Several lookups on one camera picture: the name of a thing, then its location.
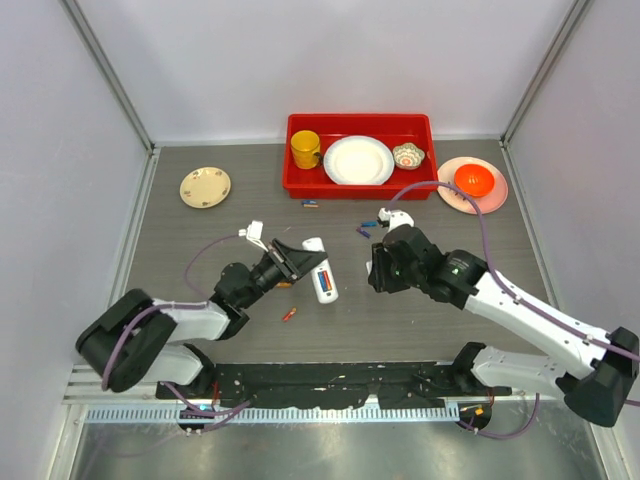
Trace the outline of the white remote control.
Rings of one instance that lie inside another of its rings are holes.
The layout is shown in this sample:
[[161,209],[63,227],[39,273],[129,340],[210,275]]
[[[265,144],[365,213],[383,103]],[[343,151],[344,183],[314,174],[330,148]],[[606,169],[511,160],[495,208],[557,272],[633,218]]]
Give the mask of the white remote control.
[[[324,252],[325,247],[320,237],[312,237],[302,242],[304,250],[312,252]],[[311,272],[312,283],[320,304],[326,305],[335,302],[339,298],[335,279],[329,260],[323,260]]]

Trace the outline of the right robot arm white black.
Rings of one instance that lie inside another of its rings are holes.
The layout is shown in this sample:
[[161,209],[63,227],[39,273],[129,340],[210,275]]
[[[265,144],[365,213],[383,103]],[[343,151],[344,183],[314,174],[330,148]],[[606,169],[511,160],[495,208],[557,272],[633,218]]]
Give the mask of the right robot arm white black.
[[639,338],[564,314],[521,290],[464,250],[443,253],[410,225],[389,231],[371,247],[368,282],[378,293],[415,288],[430,299],[484,317],[539,349],[539,354],[468,343],[451,380],[465,395],[510,387],[562,400],[582,419],[612,427],[639,374]]

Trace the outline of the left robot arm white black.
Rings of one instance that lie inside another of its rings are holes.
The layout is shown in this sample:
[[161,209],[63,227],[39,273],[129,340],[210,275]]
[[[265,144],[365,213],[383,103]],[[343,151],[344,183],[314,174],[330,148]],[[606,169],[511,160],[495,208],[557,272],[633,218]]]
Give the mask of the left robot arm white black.
[[234,337],[249,320],[247,309],[278,284],[318,280],[328,269],[320,238],[301,248],[274,239],[253,267],[228,264],[205,301],[169,302],[129,290],[79,335],[75,349],[100,376],[103,390],[123,393],[149,382],[159,398],[200,399],[212,393],[217,374],[194,340]]

